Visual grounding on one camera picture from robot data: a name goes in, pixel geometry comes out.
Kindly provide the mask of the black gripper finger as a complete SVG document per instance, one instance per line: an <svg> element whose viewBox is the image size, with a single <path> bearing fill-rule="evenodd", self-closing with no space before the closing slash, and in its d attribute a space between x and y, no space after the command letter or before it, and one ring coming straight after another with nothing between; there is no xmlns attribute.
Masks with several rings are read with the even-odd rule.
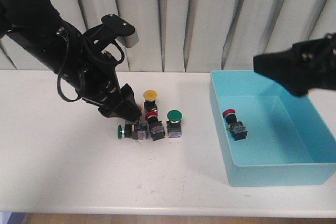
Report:
<svg viewBox="0 0 336 224"><path fill-rule="evenodd" d="M302 97L311 89L335 90L335 33L253 57L254 72Z"/></svg>

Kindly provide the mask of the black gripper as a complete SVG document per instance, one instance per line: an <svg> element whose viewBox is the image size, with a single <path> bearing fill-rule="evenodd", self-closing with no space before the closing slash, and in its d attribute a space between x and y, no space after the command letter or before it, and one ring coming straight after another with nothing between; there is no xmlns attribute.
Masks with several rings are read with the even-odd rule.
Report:
<svg viewBox="0 0 336 224"><path fill-rule="evenodd" d="M135 28L117 15L105 15L102 23L84 34L70 36L70 29L59 28L66 52L59 69L59 79L75 88L78 99L98 107L107 118L135 122L142 115L134 92L126 83L120 86L116 66L125 54L118 37L135 34Z"/></svg>

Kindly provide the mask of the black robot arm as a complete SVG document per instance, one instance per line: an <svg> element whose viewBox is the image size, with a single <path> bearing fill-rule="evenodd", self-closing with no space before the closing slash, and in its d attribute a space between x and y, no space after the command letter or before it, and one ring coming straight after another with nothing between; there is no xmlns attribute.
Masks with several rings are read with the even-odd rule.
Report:
<svg viewBox="0 0 336 224"><path fill-rule="evenodd" d="M140 115L117 65L335 89L335 0L1 0L1 37L15 42L2 68L49 68L108 118Z"/></svg>

